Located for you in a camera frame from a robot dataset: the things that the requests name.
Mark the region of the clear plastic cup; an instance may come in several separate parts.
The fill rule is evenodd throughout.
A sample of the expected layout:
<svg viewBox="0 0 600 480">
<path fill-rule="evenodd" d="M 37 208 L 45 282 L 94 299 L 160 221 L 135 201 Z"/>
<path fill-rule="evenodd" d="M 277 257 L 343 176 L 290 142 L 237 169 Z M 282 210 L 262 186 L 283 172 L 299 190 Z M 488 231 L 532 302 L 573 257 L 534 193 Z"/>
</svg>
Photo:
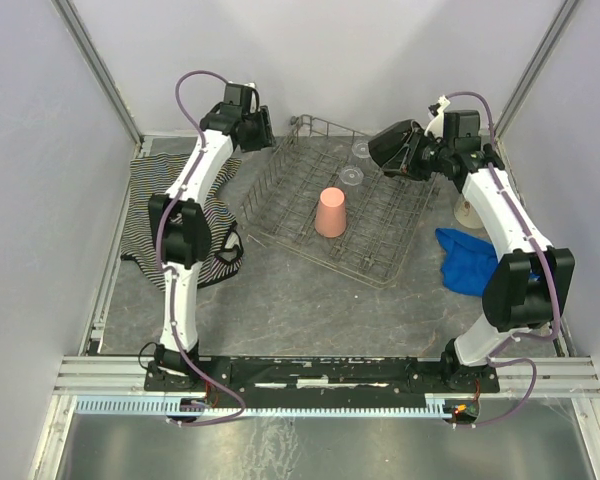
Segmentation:
<svg viewBox="0 0 600 480">
<path fill-rule="evenodd" d="M 354 165 L 347 165 L 339 172 L 339 182 L 347 187 L 360 185 L 364 180 L 363 171 Z"/>
<path fill-rule="evenodd" d="M 356 141 L 352 145 L 352 153 L 358 159 L 369 159 L 371 157 L 369 144 L 367 141 Z"/>
</svg>

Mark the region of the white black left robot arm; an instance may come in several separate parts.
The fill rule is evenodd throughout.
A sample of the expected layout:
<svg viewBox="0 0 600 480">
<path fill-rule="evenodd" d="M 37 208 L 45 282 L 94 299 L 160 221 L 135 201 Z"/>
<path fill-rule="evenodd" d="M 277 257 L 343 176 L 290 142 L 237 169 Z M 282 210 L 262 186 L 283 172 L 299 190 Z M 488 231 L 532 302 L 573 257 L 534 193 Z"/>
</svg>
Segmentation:
<svg viewBox="0 0 600 480">
<path fill-rule="evenodd" d="M 198 278 L 212 250 L 204 207 L 235 150 L 259 151 L 272 146 L 274 137 L 268 108 L 253 83 L 227 82 L 223 99 L 194 127 L 198 139 L 189 160 L 166 192 L 148 202 L 157 267 L 165 281 L 163 333 L 151 366 L 213 384 L 198 366 L 195 319 Z"/>
</svg>

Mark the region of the grey wire dish rack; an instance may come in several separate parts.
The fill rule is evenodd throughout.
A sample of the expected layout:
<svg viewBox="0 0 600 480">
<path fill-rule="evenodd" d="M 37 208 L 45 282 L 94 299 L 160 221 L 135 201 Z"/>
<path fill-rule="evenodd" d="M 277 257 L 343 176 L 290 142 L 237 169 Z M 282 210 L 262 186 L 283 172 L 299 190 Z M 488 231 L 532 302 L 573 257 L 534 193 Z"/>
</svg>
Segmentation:
<svg viewBox="0 0 600 480">
<path fill-rule="evenodd" d="M 383 288 L 407 259 L 433 180 L 391 178 L 368 135 L 311 115 L 291 121 L 243 204 L 265 239 L 322 267 Z"/>
</svg>

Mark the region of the salmon pink plastic cup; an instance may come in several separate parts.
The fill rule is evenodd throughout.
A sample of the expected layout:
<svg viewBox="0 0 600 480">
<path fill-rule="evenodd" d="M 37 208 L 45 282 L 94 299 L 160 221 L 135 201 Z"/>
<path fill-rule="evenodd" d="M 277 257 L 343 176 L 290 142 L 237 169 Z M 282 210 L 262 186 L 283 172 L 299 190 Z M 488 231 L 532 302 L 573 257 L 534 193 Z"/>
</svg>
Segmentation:
<svg viewBox="0 0 600 480">
<path fill-rule="evenodd" d="M 337 187 L 324 189 L 316 210 L 315 230 L 326 238 L 336 238 L 346 229 L 345 194 Z"/>
</svg>

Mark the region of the christmas mug green inside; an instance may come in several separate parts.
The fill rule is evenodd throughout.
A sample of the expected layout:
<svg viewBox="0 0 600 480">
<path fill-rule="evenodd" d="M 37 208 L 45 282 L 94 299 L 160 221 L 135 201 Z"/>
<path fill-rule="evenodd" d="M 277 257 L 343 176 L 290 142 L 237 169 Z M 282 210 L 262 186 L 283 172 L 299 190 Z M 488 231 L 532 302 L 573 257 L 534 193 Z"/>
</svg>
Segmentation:
<svg viewBox="0 0 600 480">
<path fill-rule="evenodd" d="M 468 229 L 477 230 L 483 228 L 483 223 L 476 210 L 462 194 L 458 196 L 455 202 L 454 216 L 462 226 Z"/>
</svg>

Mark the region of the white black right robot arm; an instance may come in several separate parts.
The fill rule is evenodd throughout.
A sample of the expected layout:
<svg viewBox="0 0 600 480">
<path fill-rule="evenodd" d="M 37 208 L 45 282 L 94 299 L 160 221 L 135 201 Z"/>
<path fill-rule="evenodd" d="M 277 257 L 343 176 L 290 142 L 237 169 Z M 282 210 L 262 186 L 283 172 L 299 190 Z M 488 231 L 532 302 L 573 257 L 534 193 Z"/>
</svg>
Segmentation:
<svg viewBox="0 0 600 480">
<path fill-rule="evenodd" d="M 482 222 L 498 259 L 482 295 L 482 313 L 451 340 L 438 363 L 442 383 L 463 390 L 495 375 L 495 357 L 522 339 L 554 341 L 561 327 L 575 259 L 534 226 L 500 156 L 479 134 L 475 110 L 452 111 L 447 98 L 430 107 L 425 128 L 412 127 L 405 173 L 441 173 Z"/>
</svg>

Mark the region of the black mug cream inside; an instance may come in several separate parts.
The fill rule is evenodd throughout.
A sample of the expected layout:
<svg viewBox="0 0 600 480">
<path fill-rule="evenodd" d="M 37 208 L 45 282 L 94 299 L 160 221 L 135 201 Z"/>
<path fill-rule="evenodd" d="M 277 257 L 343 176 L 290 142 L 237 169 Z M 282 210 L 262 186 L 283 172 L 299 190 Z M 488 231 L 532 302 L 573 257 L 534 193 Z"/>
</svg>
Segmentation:
<svg viewBox="0 0 600 480">
<path fill-rule="evenodd" d="M 371 160 L 388 177 L 406 176 L 405 156 L 409 150 L 409 140 L 414 132 L 421 129 L 414 119 L 396 122 L 368 141 Z"/>
</svg>

